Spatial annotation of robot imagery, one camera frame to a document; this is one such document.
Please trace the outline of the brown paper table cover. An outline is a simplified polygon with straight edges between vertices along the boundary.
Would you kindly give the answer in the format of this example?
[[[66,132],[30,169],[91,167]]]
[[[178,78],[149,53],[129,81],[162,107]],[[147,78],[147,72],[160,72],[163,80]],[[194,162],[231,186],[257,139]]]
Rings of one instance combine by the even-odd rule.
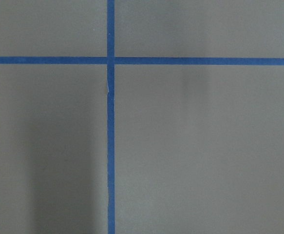
[[[284,0],[117,0],[118,57],[284,58]],[[0,64],[0,234],[105,234],[107,66]],[[118,234],[284,234],[284,66],[116,65]]]

